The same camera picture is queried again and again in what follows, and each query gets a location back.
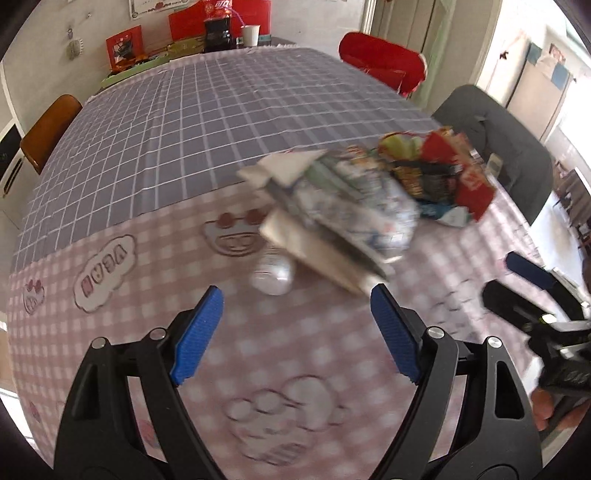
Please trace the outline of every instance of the wall decoration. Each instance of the wall decoration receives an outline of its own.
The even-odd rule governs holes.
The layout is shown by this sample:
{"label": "wall decoration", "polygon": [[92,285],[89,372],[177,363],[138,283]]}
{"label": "wall decoration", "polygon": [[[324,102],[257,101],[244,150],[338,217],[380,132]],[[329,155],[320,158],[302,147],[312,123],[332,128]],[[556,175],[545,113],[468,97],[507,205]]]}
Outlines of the wall decoration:
{"label": "wall decoration", "polygon": [[139,18],[150,12],[182,7],[192,2],[193,0],[129,0],[129,14],[131,18]]}
{"label": "wall decoration", "polygon": [[558,60],[558,63],[560,63],[561,65],[564,65],[566,63],[566,57],[560,51],[560,49],[553,43],[550,44],[550,56]]}

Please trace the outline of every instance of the pile of snacks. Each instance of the pile of snacks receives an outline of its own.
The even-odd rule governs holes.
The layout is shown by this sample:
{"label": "pile of snacks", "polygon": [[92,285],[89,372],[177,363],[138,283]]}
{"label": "pile of snacks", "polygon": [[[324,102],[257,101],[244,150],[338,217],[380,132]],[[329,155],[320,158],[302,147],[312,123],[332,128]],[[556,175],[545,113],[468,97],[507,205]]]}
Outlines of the pile of snacks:
{"label": "pile of snacks", "polygon": [[389,134],[374,150],[271,154],[240,175],[277,205],[264,238],[365,294],[393,273],[421,215],[461,227],[495,194],[466,139],[445,129]]}
{"label": "pile of snacks", "polygon": [[482,159],[464,135],[455,135],[449,129],[428,135],[410,132],[386,135],[379,143],[378,153],[429,218],[437,219],[463,207],[479,221],[495,195]]}

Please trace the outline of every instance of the table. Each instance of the table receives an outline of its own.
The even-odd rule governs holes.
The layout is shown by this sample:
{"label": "table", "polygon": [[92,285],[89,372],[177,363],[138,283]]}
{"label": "table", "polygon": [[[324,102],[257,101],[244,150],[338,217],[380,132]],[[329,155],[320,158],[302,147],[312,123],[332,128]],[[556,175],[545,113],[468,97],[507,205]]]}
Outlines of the table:
{"label": "table", "polygon": [[[235,173],[273,151],[433,128],[385,85],[305,48],[189,57],[92,99],[44,170],[10,278],[15,382],[46,461],[92,339],[135,341],[215,284],[224,316],[179,392],[225,475],[368,478],[414,387],[397,373],[368,299],[302,265],[285,296],[249,285],[269,206]],[[484,282],[502,277],[548,303],[506,271],[512,250],[540,261],[525,219],[499,191],[478,224],[421,221],[389,287],[457,338],[499,336],[523,374],[532,360],[524,336],[478,300]],[[162,458],[134,380],[147,451]],[[452,414],[461,395],[458,385]],[[446,422],[439,453],[453,429]]]}

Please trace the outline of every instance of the poster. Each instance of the poster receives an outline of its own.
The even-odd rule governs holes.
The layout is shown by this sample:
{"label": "poster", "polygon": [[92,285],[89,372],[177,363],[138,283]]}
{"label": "poster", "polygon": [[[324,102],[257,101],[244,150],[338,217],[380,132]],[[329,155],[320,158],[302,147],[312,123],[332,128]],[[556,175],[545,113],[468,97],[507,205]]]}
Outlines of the poster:
{"label": "poster", "polygon": [[183,7],[190,3],[194,3],[194,0],[129,0],[129,14],[131,18],[139,18],[150,12]]}

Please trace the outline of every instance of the cartoon face print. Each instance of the cartoon face print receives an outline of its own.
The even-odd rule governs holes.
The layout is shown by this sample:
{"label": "cartoon face print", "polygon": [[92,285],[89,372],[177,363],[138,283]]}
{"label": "cartoon face print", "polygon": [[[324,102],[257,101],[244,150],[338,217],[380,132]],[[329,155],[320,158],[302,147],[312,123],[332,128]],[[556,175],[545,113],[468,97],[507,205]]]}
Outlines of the cartoon face print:
{"label": "cartoon face print", "polygon": [[25,306],[25,311],[29,315],[33,315],[44,301],[45,289],[41,280],[35,282],[33,282],[33,279],[29,280],[27,285],[22,289],[22,302]]}
{"label": "cartoon face print", "polygon": [[265,241],[259,234],[259,226],[265,213],[259,209],[249,210],[244,217],[237,218],[226,212],[217,220],[203,225],[203,235],[210,247],[227,257],[245,257],[258,252]]}

